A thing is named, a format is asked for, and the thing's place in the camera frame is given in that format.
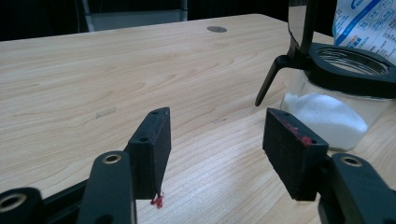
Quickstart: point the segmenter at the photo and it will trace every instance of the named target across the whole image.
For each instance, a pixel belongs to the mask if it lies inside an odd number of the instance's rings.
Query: black jar lid
[[[396,67],[368,50],[312,43],[304,70],[321,88],[357,96],[396,98]]]

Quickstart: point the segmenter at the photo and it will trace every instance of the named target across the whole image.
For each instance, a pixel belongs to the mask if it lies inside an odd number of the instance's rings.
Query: wooden table
[[[170,106],[164,206],[138,201],[139,223],[319,223],[318,202],[293,201],[262,150],[265,109],[279,107],[293,70],[254,106],[289,42],[285,22],[245,15],[0,43],[0,191],[70,187]],[[394,189],[395,114],[393,104],[350,151]]]

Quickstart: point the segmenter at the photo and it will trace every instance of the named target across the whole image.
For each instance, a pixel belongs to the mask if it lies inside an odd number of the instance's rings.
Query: dark background
[[[180,9],[180,0],[89,0],[92,12]],[[336,0],[319,1],[316,31],[332,35]],[[288,0],[189,0],[188,20],[260,13],[282,21]],[[88,32],[80,0],[0,0],[0,41]]]

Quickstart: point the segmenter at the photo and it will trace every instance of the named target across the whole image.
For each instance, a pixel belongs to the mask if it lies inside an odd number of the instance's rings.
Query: black plastic part
[[[330,169],[346,223],[396,223],[396,195],[369,162],[338,153]]]
[[[64,189],[44,200],[46,222],[52,224],[75,223],[88,180]]]
[[[292,199],[314,201],[329,145],[292,114],[267,108],[262,148]]]
[[[265,94],[270,89],[272,82],[277,72],[282,68],[296,68],[296,69],[308,69],[311,66],[311,61],[307,60],[306,56],[298,51],[292,51],[289,49],[288,55],[280,55],[274,59],[271,65],[270,71],[268,71],[267,77],[262,83],[259,94],[257,94],[255,106],[259,106],[265,97]]]
[[[321,224],[346,223],[340,204],[329,204],[323,196],[319,200],[318,212]]]
[[[44,223],[44,205],[38,189],[11,189],[0,194],[0,223]]]
[[[136,223],[128,153],[110,151],[96,158],[77,223]]]
[[[154,199],[161,194],[171,147],[169,107],[151,111],[124,149],[132,162],[135,199]]]
[[[301,5],[302,2],[303,1],[300,0],[289,0],[289,7],[304,6]],[[309,48],[311,47],[312,38],[314,36],[314,30],[315,30],[315,18],[317,16],[317,11],[318,11],[318,0],[307,0],[305,5],[306,5],[306,11],[304,15],[304,29],[300,31],[303,34],[303,39],[301,43],[299,43],[294,38],[294,35],[290,30],[290,22],[288,23],[289,34],[291,38],[290,48],[293,51],[298,51],[301,54],[306,54],[309,51]]]
[[[384,74],[372,75],[348,71],[325,61],[318,55],[321,50],[332,50],[339,60],[356,62],[373,67],[375,70],[383,69]],[[305,70],[309,81],[321,88],[340,91],[358,96],[375,98],[396,98],[396,67],[383,57],[364,49],[349,49],[313,43],[308,52],[313,61],[313,66]]]

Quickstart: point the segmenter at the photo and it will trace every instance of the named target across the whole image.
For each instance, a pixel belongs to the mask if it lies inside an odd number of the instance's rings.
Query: metal screw hole
[[[341,161],[343,161],[345,164],[350,166],[356,166],[356,167],[363,166],[363,164],[361,164],[361,161],[358,161],[352,157],[342,157]]]
[[[116,162],[118,162],[120,160],[121,160],[121,156],[120,155],[117,155],[117,154],[108,155],[108,156],[106,156],[103,159],[103,163],[105,163],[105,164],[113,164],[113,163],[116,163]]]
[[[14,193],[0,199],[0,213],[10,211],[26,201],[26,195],[22,193]]]

